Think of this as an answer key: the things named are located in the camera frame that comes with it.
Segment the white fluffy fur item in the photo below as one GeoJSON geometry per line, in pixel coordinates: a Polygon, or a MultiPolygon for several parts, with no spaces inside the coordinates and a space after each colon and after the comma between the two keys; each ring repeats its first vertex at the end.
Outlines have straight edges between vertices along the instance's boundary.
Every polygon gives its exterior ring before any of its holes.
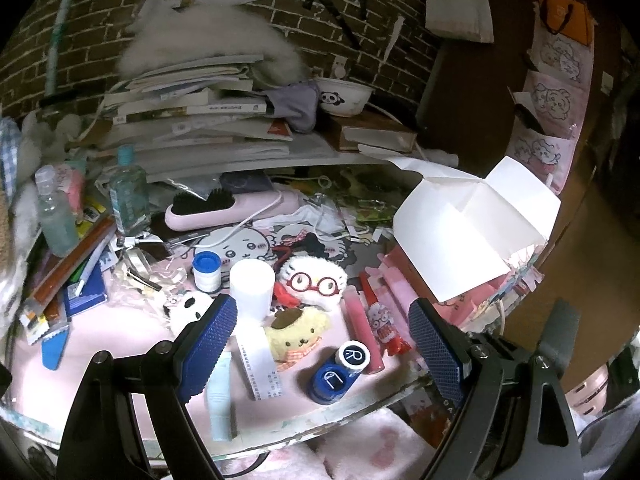
{"type": "Polygon", "coordinates": [[[260,55],[255,68],[270,86],[305,80],[309,70],[294,44],[261,16],[235,6],[197,4],[157,13],[132,26],[134,39],[117,70],[129,79],[150,70],[213,56],[260,55]]]}

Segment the pink hairbrush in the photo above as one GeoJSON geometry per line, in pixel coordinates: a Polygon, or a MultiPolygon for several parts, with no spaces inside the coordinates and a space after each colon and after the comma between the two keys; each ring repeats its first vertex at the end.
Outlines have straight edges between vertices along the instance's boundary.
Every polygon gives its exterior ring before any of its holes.
{"type": "Polygon", "coordinates": [[[299,206],[300,195],[288,188],[240,194],[217,188],[206,200],[180,192],[165,211],[165,223],[177,232],[195,231],[228,226],[246,219],[292,214],[299,206]]]}

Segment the panda print ceramic bowl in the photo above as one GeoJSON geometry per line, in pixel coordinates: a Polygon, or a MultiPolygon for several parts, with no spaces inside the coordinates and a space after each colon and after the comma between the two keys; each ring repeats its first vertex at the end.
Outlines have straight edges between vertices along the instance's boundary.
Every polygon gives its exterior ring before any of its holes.
{"type": "Polygon", "coordinates": [[[337,117],[360,115],[374,91],[365,84],[343,79],[317,77],[314,81],[320,91],[320,107],[337,117]]]}

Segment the panda plush toy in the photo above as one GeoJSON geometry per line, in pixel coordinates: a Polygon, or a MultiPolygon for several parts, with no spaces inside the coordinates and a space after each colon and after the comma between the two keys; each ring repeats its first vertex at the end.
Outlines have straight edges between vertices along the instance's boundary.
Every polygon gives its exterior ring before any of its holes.
{"type": "Polygon", "coordinates": [[[190,290],[182,294],[168,308],[168,320],[171,333],[177,337],[192,322],[198,321],[213,304],[214,300],[205,292],[190,290]]]}

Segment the blue white contact lens case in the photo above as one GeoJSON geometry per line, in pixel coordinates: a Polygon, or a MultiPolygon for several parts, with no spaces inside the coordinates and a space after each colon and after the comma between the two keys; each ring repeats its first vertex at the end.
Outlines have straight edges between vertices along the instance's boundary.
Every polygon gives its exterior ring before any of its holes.
{"type": "Polygon", "coordinates": [[[341,400],[370,361],[370,351],[362,342],[345,341],[311,376],[308,396],[322,405],[341,400]]]}

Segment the clear bottle white cap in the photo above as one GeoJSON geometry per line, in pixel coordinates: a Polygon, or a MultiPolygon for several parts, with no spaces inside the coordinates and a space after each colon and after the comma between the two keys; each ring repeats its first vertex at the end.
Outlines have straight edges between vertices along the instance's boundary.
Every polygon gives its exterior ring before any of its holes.
{"type": "Polygon", "coordinates": [[[78,244],[75,217],[66,194],[58,188],[52,165],[40,167],[35,173],[38,193],[38,219],[44,238],[53,255],[63,258],[78,244]]]}

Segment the pink tube to you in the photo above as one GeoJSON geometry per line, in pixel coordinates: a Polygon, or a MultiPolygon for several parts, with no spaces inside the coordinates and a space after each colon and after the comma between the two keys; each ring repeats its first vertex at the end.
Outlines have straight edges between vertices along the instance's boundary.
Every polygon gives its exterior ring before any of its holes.
{"type": "Polygon", "coordinates": [[[368,374],[378,374],[385,365],[380,347],[373,335],[366,310],[355,286],[347,285],[343,294],[344,310],[348,318],[354,338],[364,344],[370,352],[370,363],[366,368],[368,374]]]}

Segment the white plush red glasses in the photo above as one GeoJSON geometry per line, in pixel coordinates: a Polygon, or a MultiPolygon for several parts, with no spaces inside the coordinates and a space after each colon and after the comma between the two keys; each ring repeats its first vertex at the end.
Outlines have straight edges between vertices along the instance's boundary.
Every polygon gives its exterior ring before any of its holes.
{"type": "Polygon", "coordinates": [[[329,311],[340,304],[346,286],[347,274],[336,263],[299,255],[282,264],[273,293],[286,308],[311,306],[329,311]]]}

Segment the pale green box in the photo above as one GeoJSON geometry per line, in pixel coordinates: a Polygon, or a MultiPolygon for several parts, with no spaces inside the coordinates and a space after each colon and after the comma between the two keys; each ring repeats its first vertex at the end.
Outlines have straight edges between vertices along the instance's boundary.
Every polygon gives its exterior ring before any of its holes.
{"type": "Polygon", "coordinates": [[[231,441],[234,437],[231,395],[232,353],[221,353],[205,389],[213,441],[231,441]]]}

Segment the white printed receipt slip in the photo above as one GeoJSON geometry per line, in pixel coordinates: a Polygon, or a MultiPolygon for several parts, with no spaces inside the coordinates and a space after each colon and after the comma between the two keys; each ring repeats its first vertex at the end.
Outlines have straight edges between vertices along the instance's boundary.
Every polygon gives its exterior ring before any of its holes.
{"type": "Polygon", "coordinates": [[[280,375],[265,331],[260,326],[241,326],[235,331],[235,339],[254,399],[262,401],[280,396],[280,375]]]}

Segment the clear bottle teal cap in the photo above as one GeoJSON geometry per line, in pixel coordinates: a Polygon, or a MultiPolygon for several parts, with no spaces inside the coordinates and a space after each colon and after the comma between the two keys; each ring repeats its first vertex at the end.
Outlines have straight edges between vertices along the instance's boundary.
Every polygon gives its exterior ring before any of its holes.
{"type": "Polygon", "coordinates": [[[108,181],[116,228],[123,236],[137,236],[151,223],[148,182],[142,167],[134,161],[134,148],[117,150],[117,166],[108,181]]]}

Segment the blue capped white jar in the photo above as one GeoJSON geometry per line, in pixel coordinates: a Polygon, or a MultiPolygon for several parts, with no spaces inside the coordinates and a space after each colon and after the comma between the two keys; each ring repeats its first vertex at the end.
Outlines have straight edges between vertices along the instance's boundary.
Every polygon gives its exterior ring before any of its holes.
{"type": "Polygon", "coordinates": [[[214,252],[198,252],[192,260],[195,287],[211,294],[221,288],[221,260],[214,252]]]}

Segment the large dog plush blue gingham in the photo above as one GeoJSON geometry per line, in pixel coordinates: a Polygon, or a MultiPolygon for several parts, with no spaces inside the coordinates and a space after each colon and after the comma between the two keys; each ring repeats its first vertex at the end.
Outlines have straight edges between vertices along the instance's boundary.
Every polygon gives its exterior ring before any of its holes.
{"type": "Polygon", "coordinates": [[[37,192],[32,177],[40,147],[13,119],[1,119],[1,336],[21,304],[27,257],[39,234],[37,192]]]}

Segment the yellow pompompurin plush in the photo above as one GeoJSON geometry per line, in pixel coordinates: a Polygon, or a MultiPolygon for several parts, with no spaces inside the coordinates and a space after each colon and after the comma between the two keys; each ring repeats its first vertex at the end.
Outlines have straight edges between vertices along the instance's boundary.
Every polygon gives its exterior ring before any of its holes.
{"type": "Polygon", "coordinates": [[[277,312],[264,328],[277,370],[288,370],[308,356],[330,326],[329,315],[316,307],[277,312]]]}

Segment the white cylinder cup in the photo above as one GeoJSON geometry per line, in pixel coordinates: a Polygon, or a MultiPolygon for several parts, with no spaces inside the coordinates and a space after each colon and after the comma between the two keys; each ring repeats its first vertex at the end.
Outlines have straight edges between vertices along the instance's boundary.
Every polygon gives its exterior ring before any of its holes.
{"type": "Polygon", "coordinates": [[[244,259],[231,267],[230,296],[238,308],[241,324],[262,326],[270,312],[274,284],[276,274],[265,261],[244,259]]]}

